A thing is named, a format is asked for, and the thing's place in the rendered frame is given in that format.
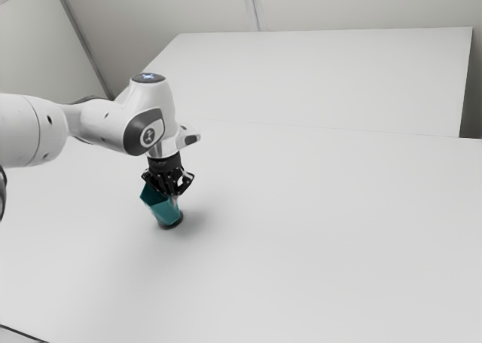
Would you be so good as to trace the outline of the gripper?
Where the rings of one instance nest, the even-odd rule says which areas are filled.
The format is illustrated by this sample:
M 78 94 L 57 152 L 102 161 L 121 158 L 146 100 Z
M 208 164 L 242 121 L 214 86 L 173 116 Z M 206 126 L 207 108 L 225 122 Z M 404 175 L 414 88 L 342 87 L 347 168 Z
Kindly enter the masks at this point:
M 148 157 L 148 169 L 142 174 L 142 178 L 156 192 L 170 195 L 172 211 L 179 216 L 177 196 L 184 194 L 194 180 L 194 174 L 183 168 L 180 153 L 167 158 Z

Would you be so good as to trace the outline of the teal faceted mug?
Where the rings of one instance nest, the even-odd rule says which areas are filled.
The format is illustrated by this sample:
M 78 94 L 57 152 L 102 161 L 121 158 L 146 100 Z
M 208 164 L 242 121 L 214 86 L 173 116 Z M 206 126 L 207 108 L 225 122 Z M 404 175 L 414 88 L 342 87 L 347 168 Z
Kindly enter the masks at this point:
M 180 210 L 180 215 L 176 216 L 171 207 L 170 196 L 162 194 L 155 190 L 148 183 L 145 183 L 140 199 L 144 205 L 151 211 L 151 214 L 157 221 L 157 224 L 163 230 L 175 228 L 183 221 L 183 213 Z

